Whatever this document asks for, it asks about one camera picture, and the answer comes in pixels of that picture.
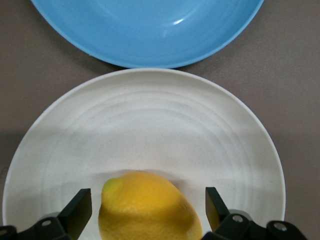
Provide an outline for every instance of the yellow lemon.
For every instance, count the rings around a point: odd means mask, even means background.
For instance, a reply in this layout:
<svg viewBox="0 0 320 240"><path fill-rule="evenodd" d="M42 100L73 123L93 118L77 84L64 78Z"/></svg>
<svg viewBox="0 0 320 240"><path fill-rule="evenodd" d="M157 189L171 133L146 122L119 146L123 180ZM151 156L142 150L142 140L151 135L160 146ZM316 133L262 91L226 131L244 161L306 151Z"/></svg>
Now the yellow lemon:
<svg viewBox="0 0 320 240"><path fill-rule="evenodd" d="M199 217L165 178L132 171L102 188L99 230L103 240L200 240Z"/></svg>

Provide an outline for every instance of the white plate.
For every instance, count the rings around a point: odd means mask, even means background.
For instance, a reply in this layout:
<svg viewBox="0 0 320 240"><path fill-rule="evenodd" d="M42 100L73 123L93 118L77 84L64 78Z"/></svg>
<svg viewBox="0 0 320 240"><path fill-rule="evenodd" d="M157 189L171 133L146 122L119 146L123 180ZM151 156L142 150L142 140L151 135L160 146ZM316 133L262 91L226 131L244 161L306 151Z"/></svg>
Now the white plate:
<svg viewBox="0 0 320 240"><path fill-rule="evenodd" d="M101 188L130 170L172 181L195 207L204 233L205 187L215 186L228 208L262 226L284 218L281 163L255 115L206 79L140 68L92 79L36 120L9 169L4 224L24 230L91 188L93 213L80 239L98 240Z"/></svg>

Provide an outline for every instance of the plate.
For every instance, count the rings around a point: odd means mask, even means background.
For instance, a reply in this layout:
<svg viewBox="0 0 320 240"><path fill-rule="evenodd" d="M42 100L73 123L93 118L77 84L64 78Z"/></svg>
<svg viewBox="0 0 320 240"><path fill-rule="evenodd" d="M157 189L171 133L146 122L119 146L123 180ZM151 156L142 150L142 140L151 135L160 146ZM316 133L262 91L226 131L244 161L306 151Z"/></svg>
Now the plate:
<svg viewBox="0 0 320 240"><path fill-rule="evenodd" d="M159 174L195 207L203 231L205 187L265 226L282 220L285 183L275 146L234 95L199 76L134 68L99 76L55 101L22 139L9 168L3 221L24 230L91 188L80 239L100 239L101 190L127 171Z"/></svg>
<svg viewBox="0 0 320 240"><path fill-rule="evenodd" d="M234 40L263 0L31 0L70 43L126 68L177 68Z"/></svg>

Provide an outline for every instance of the screw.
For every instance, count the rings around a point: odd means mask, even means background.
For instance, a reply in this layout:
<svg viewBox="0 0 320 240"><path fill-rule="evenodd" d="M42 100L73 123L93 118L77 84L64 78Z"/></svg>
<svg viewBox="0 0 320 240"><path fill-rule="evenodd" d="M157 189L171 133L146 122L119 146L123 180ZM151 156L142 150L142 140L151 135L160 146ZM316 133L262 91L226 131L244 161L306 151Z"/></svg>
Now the screw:
<svg viewBox="0 0 320 240"><path fill-rule="evenodd" d="M51 224L51 220L45 220L45 221L43 221L42 223L41 223L41 226L42 227L45 227L45 226L48 226L48 225L50 225Z"/></svg>
<svg viewBox="0 0 320 240"><path fill-rule="evenodd" d="M242 222L244 221L244 219L243 219L241 216L239 216L239 215L234 215L234 216L232 217L232 219L233 219L236 223L242 223Z"/></svg>
<svg viewBox="0 0 320 240"><path fill-rule="evenodd" d="M273 224L273 226L274 226L276 229L278 229L279 231L282 231L282 232L287 231L286 225L284 225L284 224L281 223L281 222L275 222L275 223Z"/></svg>

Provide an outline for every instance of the gray table surface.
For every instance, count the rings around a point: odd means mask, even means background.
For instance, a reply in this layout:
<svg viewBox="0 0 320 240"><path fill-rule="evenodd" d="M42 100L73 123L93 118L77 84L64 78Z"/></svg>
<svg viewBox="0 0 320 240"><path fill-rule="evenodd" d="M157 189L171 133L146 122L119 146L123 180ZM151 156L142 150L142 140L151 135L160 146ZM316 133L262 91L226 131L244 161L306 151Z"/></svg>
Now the gray table surface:
<svg viewBox="0 0 320 240"><path fill-rule="evenodd" d="M79 84L121 69L67 42L29 0L0 1L1 193L38 116ZM281 159L285 220L320 239L320 1L265 0L227 47L178 69L217 83L255 113Z"/></svg>

